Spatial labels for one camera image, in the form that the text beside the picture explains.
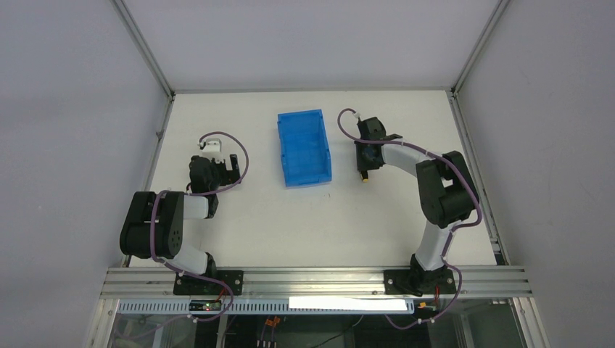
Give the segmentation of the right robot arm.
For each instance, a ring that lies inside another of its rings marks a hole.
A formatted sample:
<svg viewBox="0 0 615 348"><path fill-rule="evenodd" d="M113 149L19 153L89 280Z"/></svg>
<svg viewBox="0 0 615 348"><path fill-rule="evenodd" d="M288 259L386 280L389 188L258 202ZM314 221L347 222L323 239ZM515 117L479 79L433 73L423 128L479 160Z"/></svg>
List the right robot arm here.
<svg viewBox="0 0 615 348"><path fill-rule="evenodd" d="M433 294L453 285L453 272L445 263L453 229L479 206L476 188L463 155L452 151L435 156L403 144L402 136L387 134L377 117L359 119L360 138L355 141L357 169L362 181L372 170L390 165L417 180L426 226L421 243L407 270L384 273L387 294Z"/></svg>

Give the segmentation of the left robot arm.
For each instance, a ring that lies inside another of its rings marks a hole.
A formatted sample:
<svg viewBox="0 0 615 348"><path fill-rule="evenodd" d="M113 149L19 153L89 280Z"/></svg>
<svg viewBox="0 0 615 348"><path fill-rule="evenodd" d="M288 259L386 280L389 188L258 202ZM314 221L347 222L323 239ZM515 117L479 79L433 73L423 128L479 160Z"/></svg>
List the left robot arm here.
<svg viewBox="0 0 615 348"><path fill-rule="evenodd" d="M231 167L203 156L189 163L189 191L137 191L131 200L120 232L120 251L139 259L159 260L181 273L218 279L214 257L183 240L186 220L206 220L218 210L218 190L237 184L239 161L230 156Z"/></svg>

